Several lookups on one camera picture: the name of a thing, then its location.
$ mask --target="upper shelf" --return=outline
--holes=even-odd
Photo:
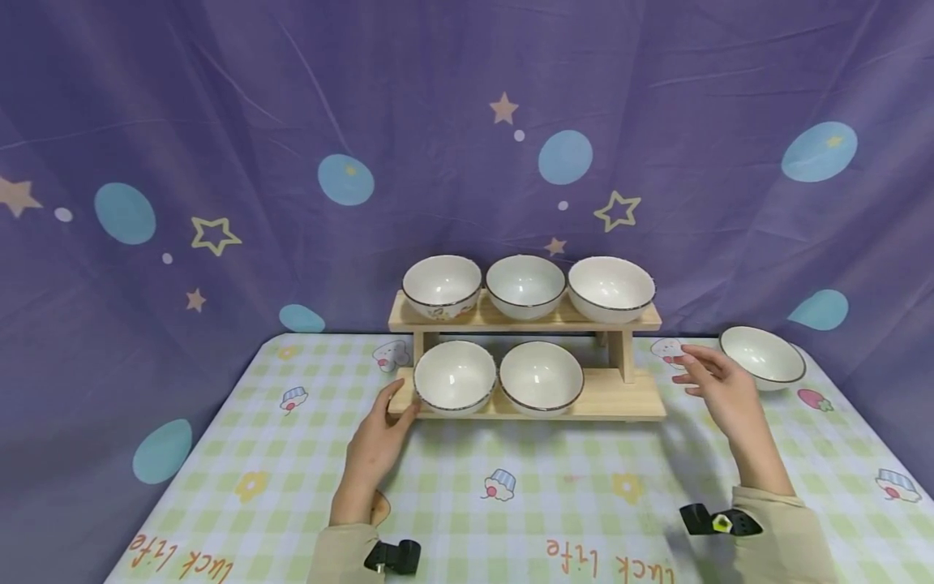
[[[655,305],[649,305],[638,319],[626,324],[594,322],[577,312],[571,298],[565,293],[554,312],[531,322],[512,320],[496,309],[486,289],[480,291],[476,309],[453,320],[429,320],[419,315],[405,301],[405,294],[396,292],[396,301],[389,313],[389,330],[393,333],[445,332],[445,333],[591,333],[594,331],[657,331],[661,318]]]

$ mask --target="purple curtain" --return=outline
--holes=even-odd
[[[931,30],[921,0],[5,3],[5,574],[101,581],[262,341],[384,330],[437,253],[631,259],[665,331],[799,343],[934,489]]]

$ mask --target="dark bowl rim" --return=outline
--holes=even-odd
[[[518,349],[519,347],[522,347],[523,345],[528,345],[529,343],[544,343],[544,344],[546,344],[546,345],[552,345],[552,346],[554,346],[554,347],[557,347],[557,348],[563,350],[563,351],[566,352],[567,354],[571,355],[571,358],[574,360],[575,363],[577,363],[577,368],[581,370],[581,388],[580,388],[579,390],[577,390],[577,394],[574,395],[574,398],[573,398],[570,402],[568,402],[567,404],[564,404],[563,406],[552,406],[552,407],[529,406],[528,404],[523,404],[521,401],[519,401],[518,399],[516,399],[516,398],[513,396],[513,394],[510,393],[510,392],[506,389],[506,384],[502,382],[502,363],[500,363],[500,367],[496,370],[496,378],[497,378],[497,380],[500,382],[500,387],[502,388],[502,392],[505,393],[505,394],[506,394],[506,397],[509,398],[509,400],[512,401],[514,404],[519,404],[519,405],[522,406],[522,407],[525,407],[525,408],[527,408],[527,409],[530,409],[530,410],[536,411],[536,412],[553,412],[553,411],[557,411],[557,410],[559,410],[559,409],[564,409],[565,407],[571,407],[571,406],[573,406],[573,405],[574,405],[574,402],[576,402],[578,399],[580,399],[581,393],[584,392],[584,385],[587,383],[587,380],[585,379],[585,376],[584,376],[584,367],[580,364],[579,361],[577,361],[577,358],[574,357],[574,356],[571,354],[571,352],[570,352],[569,350],[565,349],[565,348],[562,347],[561,345],[559,345],[559,344],[557,344],[557,343],[550,343],[550,342],[548,342],[548,341],[538,341],[538,340],[536,340],[536,341],[525,341],[525,342],[519,343],[519,344],[516,345],[515,347],[512,347],[511,349],[509,349],[509,351],[506,352],[506,354],[502,357],[502,362],[505,363],[506,357],[509,356],[509,353],[513,352],[514,350]]]
[[[615,307],[613,307],[613,306],[604,306],[604,305],[602,305],[602,304],[597,304],[596,302],[594,302],[594,301],[592,301],[592,300],[586,298],[582,293],[578,292],[578,291],[574,288],[574,285],[571,283],[571,272],[572,272],[572,271],[574,270],[574,268],[575,268],[576,266],[578,266],[579,264],[581,264],[581,263],[583,263],[583,262],[586,262],[587,260],[592,260],[592,259],[595,259],[595,258],[609,258],[609,259],[611,259],[611,260],[619,260],[620,262],[628,262],[629,264],[632,264],[632,265],[636,266],[637,268],[639,268],[640,270],[642,270],[643,272],[645,272],[645,275],[648,276],[649,281],[652,282],[652,297],[649,298],[649,299],[648,299],[646,302],[644,302],[643,304],[640,304],[640,305],[638,305],[638,306],[633,306],[633,307],[628,307],[628,306],[627,306],[627,307],[625,307],[625,308],[615,308]],[[589,305],[594,305],[594,306],[596,306],[597,308],[603,308],[604,310],[613,310],[613,311],[616,311],[616,312],[631,312],[631,311],[633,311],[633,310],[639,310],[639,309],[641,309],[641,308],[645,308],[646,306],[649,306],[650,304],[652,304],[652,302],[655,300],[656,295],[658,295],[658,284],[655,283],[655,279],[652,278],[652,275],[648,273],[648,270],[646,270],[646,269],[643,268],[642,266],[638,265],[636,262],[630,262],[629,260],[624,260],[623,258],[617,258],[617,257],[612,256],[612,255],[592,255],[592,256],[590,256],[589,258],[584,258],[584,259],[581,260],[580,262],[577,262],[576,264],[574,264],[574,265],[571,266],[571,269],[568,270],[568,277],[567,277],[567,279],[568,279],[568,288],[570,288],[570,289],[571,289],[571,292],[574,292],[574,294],[575,294],[578,298],[580,298],[580,299],[583,300],[584,302],[588,303]]]
[[[481,397],[481,398],[478,399],[477,401],[473,402],[472,404],[469,404],[468,406],[461,406],[461,407],[441,407],[441,406],[436,406],[436,405],[433,404],[430,400],[425,399],[425,397],[421,394],[421,392],[418,391],[418,384],[415,382],[415,372],[418,370],[418,364],[421,363],[421,360],[425,358],[425,355],[427,355],[432,349],[434,349],[434,347],[441,347],[441,346],[444,345],[445,343],[467,343],[467,344],[469,344],[469,345],[474,345],[474,346],[476,346],[476,347],[481,348],[481,349],[483,350],[483,352],[485,352],[485,353],[487,354],[487,356],[489,357],[489,359],[490,359],[491,361],[493,361],[493,371],[495,372],[495,373],[493,374],[493,384],[490,386],[489,391],[486,392],[486,393],[484,393],[483,397]],[[496,381],[500,378],[500,368],[496,366],[496,360],[493,359],[493,355],[491,355],[490,352],[489,352],[488,350],[484,349],[481,345],[479,345],[479,344],[477,344],[477,343],[474,343],[474,342],[472,342],[472,341],[464,341],[464,340],[460,340],[460,339],[454,339],[454,340],[451,340],[451,341],[445,341],[445,343],[439,343],[439,344],[435,345],[434,347],[432,347],[432,349],[426,350],[426,351],[425,351],[425,355],[422,355],[421,358],[418,359],[418,363],[415,363],[415,367],[412,367],[412,389],[415,390],[415,395],[418,396],[418,399],[421,400],[422,402],[425,402],[426,404],[428,404],[428,405],[431,406],[432,408],[434,408],[434,409],[440,409],[441,411],[444,411],[444,412],[460,412],[460,411],[463,411],[463,410],[465,410],[465,409],[470,409],[471,407],[474,407],[474,406],[476,406],[476,405],[478,405],[478,404],[481,404],[484,400],[489,399],[489,397],[493,394],[493,391],[496,389]]]
[[[501,298],[500,296],[498,296],[498,295],[496,294],[496,292],[493,291],[492,288],[489,287],[489,279],[488,279],[488,277],[489,277],[489,270],[492,270],[494,265],[498,264],[499,262],[502,262],[503,260],[508,260],[509,258],[516,258],[516,257],[520,257],[520,256],[527,256],[527,257],[530,257],[530,258],[535,258],[536,260],[542,260],[543,262],[548,262],[549,264],[553,265],[553,266],[558,270],[558,273],[561,274],[561,279],[564,281],[564,285],[561,286],[561,291],[558,292],[558,294],[557,294],[554,298],[551,298],[550,300],[545,300],[544,302],[539,302],[539,303],[533,304],[533,305],[520,305],[520,304],[516,304],[515,302],[509,302],[508,300],[505,300],[505,299]],[[567,274],[564,273],[564,270],[562,270],[561,268],[559,268],[558,265],[555,264],[554,262],[552,262],[551,260],[547,260],[547,259],[545,259],[545,258],[543,258],[543,257],[541,257],[541,256],[531,255],[531,254],[529,254],[529,253],[514,253],[513,255],[507,255],[506,257],[500,258],[500,259],[497,260],[496,262],[493,262],[493,265],[491,265],[491,266],[489,267],[489,270],[487,270],[487,273],[483,275],[483,285],[484,285],[484,287],[487,289],[487,292],[489,292],[489,295],[490,295],[490,296],[492,296],[493,298],[496,298],[497,300],[499,300],[499,301],[502,302],[503,304],[507,304],[507,305],[509,305],[509,306],[516,306],[516,307],[518,307],[518,308],[537,308],[537,307],[539,307],[539,306],[544,306],[544,305],[546,305],[546,304],[550,304],[550,303],[552,303],[552,302],[555,302],[556,300],[558,300],[558,299],[568,290],[568,276],[567,276]]]
[[[763,381],[768,381],[768,382],[770,382],[770,383],[797,383],[798,381],[801,381],[802,379],[804,379],[804,376],[806,376],[806,375],[808,374],[808,362],[804,359],[804,355],[801,354],[801,351],[799,351],[797,347],[795,347],[794,345],[792,345],[792,344],[789,343],[788,341],[784,340],[781,336],[776,335],[775,333],[773,333],[773,332],[771,332],[771,331],[767,331],[767,330],[765,330],[765,329],[760,329],[760,328],[755,327],[755,326],[749,326],[749,325],[746,325],[746,324],[735,324],[735,325],[733,325],[733,326],[727,327],[726,329],[723,330],[723,332],[721,332],[719,335],[717,335],[717,336],[716,336],[716,344],[720,347],[720,352],[722,352],[724,355],[726,355],[726,356],[729,357],[729,353],[727,353],[727,350],[723,347],[723,335],[725,335],[725,334],[728,333],[729,331],[732,331],[733,329],[752,329],[752,330],[754,330],[754,331],[761,331],[762,333],[766,333],[766,334],[768,334],[768,335],[772,335],[772,336],[774,336],[775,338],[781,340],[783,343],[785,343],[785,344],[788,345],[789,347],[791,347],[791,350],[795,351],[795,354],[797,354],[797,355],[798,355],[798,358],[801,359],[801,375],[795,377],[794,379],[788,379],[788,380],[785,380],[785,379],[769,379],[768,377],[758,376],[758,375],[756,375],[755,373],[753,373],[752,371],[750,371],[750,370],[746,369],[745,367],[743,367],[742,365],[740,365],[740,367],[743,367],[743,370],[744,370],[746,373],[748,373],[749,375],[755,377],[756,379],[762,379]]]
[[[477,269],[478,272],[480,272],[480,283],[477,284],[476,288],[474,288],[474,291],[471,292],[471,293],[469,293],[469,294],[467,294],[466,296],[464,296],[464,297],[461,298],[460,300],[455,300],[454,302],[446,302],[446,303],[440,304],[440,305],[432,305],[432,304],[424,303],[424,302],[421,302],[420,300],[416,300],[415,298],[413,298],[412,295],[408,293],[408,290],[405,289],[405,276],[408,275],[409,271],[410,271],[412,268],[414,268],[415,266],[421,264],[421,263],[424,262],[425,260],[430,260],[431,258],[445,258],[445,257],[447,257],[447,258],[461,258],[462,260],[467,260],[468,262],[470,262],[470,263]],[[414,302],[415,304],[417,304],[417,305],[419,305],[419,306],[426,306],[426,307],[428,307],[428,308],[444,308],[444,307],[446,307],[446,306],[458,305],[458,304],[460,304],[461,302],[463,302],[463,301],[465,301],[465,300],[468,300],[471,296],[473,296],[473,295],[476,294],[477,292],[479,292],[479,290],[480,290],[481,288],[483,288],[483,279],[484,279],[484,278],[483,278],[483,270],[480,269],[480,266],[477,265],[476,262],[475,262],[474,260],[471,260],[470,258],[465,258],[465,257],[462,256],[462,255],[457,255],[457,254],[454,254],[454,253],[442,253],[442,254],[440,254],[440,255],[430,255],[430,256],[428,256],[427,258],[422,258],[422,259],[418,260],[417,262],[415,262],[414,264],[410,265],[410,266],[408,267],[408,269],[405,270],[405,274],[403,274],[403,278],[402,278],[402,281],[400,282],[400,286],[399,286],[399,287],[402,289],[403,294],[405,295],[406,298],[408,298],[411,302]]]

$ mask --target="beige sleeve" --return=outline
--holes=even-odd
[[[379,536],[372,525],[329,527],[318,535],[308,584],[383,584],[386,576],[363,567]]]
[[[755,584],[837,582],[820,522],[798,497],[733,488],[733,507],[745,511],[763,533],[736,537],[736,570]]]

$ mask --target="wooden rack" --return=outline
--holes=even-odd
[[[405,300],[402,291],[389,313],[389,330],[412,333],[413,365],[425,351],[438,343],[440,333],[596,333],[601,346],[609,351],[609,367],[584,369],[584,391],[563,416],[552,420],[660,421],[665,418],[655,380],[646,371],[636,369],[632,355],[632,333],[657,331],[661,318],[654,305],[643,315],[626,324],[603,324],[583,317],[565,295],[558,308],[540,320],[512,320],[490,302],[486,290],[474,310],[453,320],[429,320],[419,315]],[[389,413],[399,416],[415,397],[412,384],[414,367],[401,367],[397,378],[405,384],[389,403]],[[423,407],[420,418],[440,418]],[[475,420],[532,420],[516,412],[497,383],[483,409],[468,416]]]

